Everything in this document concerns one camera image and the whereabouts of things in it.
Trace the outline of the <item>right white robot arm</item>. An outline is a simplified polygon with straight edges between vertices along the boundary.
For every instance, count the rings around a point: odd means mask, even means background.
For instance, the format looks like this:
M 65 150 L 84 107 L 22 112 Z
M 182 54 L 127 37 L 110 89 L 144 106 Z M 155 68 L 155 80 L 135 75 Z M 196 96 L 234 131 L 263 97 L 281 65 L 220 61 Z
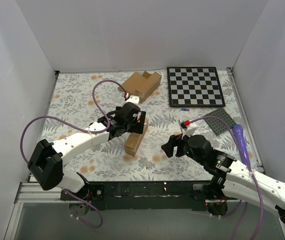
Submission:
M 187 156 L 203 166 L 213 178 L 209 194 L 246 201 L 275 214 L 285 224 L 285 182 L 249 169 L 240 160 L 214 149 L 202 135 L 171 135 L 161 146 L 167 157 Z

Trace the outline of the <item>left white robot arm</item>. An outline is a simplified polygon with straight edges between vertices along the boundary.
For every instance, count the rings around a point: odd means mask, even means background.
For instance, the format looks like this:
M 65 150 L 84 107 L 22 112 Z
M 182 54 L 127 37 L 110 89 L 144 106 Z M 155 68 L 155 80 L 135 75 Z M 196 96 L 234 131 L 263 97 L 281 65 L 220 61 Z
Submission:
M 61 188 L 70 191 L 76 199 L 84 200 L 89 194 L 86 178 L 65 170 L 65 165 L 86 150 L 125 133 L 142 134 L 145 119 L 145 111 L 135 103 L 126 102 L 80 132 L 53 142 L 39 141 L 27 167 L 44 191 Z

